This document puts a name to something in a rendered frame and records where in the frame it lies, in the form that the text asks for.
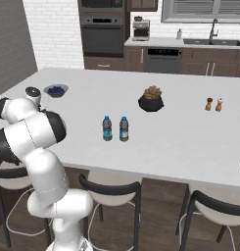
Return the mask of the plastic bottle with blue label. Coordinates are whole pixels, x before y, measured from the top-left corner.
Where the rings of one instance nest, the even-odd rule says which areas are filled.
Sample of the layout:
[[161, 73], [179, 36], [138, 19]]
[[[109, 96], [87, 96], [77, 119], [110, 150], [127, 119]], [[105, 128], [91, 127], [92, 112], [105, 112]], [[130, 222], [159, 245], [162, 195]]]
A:
[[126, 117], [122, 117], [120, 120], [120, 140], [128, 140], [128, 121]]
[[113, 137], [112, 135], [112, 122], [108, 116], [106, 116], [102, 123], [103, 127], [103, 139], [110, 141]]

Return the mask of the succulent in black pot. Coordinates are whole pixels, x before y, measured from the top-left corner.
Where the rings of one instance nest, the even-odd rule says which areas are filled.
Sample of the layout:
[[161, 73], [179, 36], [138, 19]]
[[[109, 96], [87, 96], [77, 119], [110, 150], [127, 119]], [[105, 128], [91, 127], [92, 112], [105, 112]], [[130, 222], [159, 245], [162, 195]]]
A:
[[158, 112], [164, 107], [162, 90], [156, 85], [149, 86], [139, 98], [139, 107], [146, 112]]

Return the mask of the white stool with black backrest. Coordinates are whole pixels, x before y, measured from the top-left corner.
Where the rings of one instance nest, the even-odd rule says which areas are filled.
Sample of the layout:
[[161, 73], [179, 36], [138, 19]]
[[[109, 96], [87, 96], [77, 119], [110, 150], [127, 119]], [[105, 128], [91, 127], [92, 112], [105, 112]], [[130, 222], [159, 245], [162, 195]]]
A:
[[[92, 216], [99, 210], [100, 221], [104, 221], [103, 207], [130, 204], [134, 207], [133, 245], [127, 251], [139, 251], [139, 229], [141, 215], [141, 176], [126, 175], [118, 171], [91, 170], [88, 176], [80, 175], [79, 183], [97, 203]], [[83, 232], [89, 237], [92, 220], [83, 219]]]
[[11, 247], [10, 233], [14, 231], [9, 229], [8, 226], [10, 214], [5, 213], [5, 206], [1, 192], [2, 188], [7, 190], [24, 189], [25, 192], [32, 192], [32, 184], [23, 164], [16, 166], [13, 163], [6, 163], [0, 160], [0, 217], [4, 228], [7, 246]]
[[193, 215], [204, 216], [220, 225], [216, 242], [220, 243], [226, 230], [229, 231], [233, 251], [236, 251], [231, 228], [240, 226], [240, 192], [225, 188], [188, 183], [176, 226], [179, 236], [179, 251], [185, 251]]

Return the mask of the bowl of blueberries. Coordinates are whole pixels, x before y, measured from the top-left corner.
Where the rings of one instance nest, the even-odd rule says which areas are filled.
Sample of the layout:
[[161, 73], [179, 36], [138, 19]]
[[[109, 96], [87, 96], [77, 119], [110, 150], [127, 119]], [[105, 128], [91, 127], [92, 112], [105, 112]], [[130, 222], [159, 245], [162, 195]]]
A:
[[68, 87], [64, 84], [49, 85], [44, 88], [44, 92], [52, 98], [60, 98], [68, 91]]

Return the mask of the silver coffee machine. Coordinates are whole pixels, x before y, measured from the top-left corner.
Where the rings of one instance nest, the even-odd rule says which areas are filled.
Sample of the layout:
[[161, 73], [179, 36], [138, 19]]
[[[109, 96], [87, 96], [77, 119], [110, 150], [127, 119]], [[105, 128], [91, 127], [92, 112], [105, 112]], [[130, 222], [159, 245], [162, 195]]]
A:
[[133, 41], [148, 41], [150, 38], [150, 21], [137, 16], [132, 23]]

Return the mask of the brown base cupboards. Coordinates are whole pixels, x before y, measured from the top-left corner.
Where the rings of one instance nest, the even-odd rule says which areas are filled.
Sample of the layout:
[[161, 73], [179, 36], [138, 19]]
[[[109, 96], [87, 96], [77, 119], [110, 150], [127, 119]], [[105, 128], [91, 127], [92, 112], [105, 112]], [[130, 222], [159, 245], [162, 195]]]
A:
[[[122, 58], [85, 57], [87, 70], [144, 71], [144, 47], [125, 46]], [[184, 47], [179, 72], [183, 75], [240, 77], [240, 49]]]

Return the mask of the sink with tap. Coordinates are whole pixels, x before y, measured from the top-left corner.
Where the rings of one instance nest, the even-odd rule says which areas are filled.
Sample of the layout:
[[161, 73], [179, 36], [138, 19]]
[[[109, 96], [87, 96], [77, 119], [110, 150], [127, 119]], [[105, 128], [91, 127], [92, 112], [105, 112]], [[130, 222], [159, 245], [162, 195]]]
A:
[[240, 40], [237, 39], [217, 39], [218, 31], [215, 32], [215, 25], [218, 20], [214, 19], [210, 31], [210, 37], [207, 39], [183, 38], [184, 44], [188, 45], [216, 45], [216, 46], [240, 46]]

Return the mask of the window with blinds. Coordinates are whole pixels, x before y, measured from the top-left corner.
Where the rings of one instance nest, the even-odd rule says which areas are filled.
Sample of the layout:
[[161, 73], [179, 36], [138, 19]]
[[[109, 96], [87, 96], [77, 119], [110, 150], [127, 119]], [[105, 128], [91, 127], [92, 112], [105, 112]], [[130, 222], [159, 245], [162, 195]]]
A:
[[162, 23], [240, 24], [240, 0], [163, 0]]

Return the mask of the black wall oven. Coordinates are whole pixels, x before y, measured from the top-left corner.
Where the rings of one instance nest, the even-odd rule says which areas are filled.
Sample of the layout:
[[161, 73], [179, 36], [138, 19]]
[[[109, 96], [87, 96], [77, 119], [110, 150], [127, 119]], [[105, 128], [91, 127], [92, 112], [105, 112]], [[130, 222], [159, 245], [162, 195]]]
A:
[[123, 57], [123, 0], [78, 0], [85, 57]]

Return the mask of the brown wall cupboard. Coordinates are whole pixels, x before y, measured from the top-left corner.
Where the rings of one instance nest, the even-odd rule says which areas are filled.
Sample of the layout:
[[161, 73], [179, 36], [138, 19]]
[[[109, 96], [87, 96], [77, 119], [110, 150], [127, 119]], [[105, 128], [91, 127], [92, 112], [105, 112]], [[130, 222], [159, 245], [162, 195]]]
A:
[[128, 12], [156, 12], [158, 0], [127, 0]]

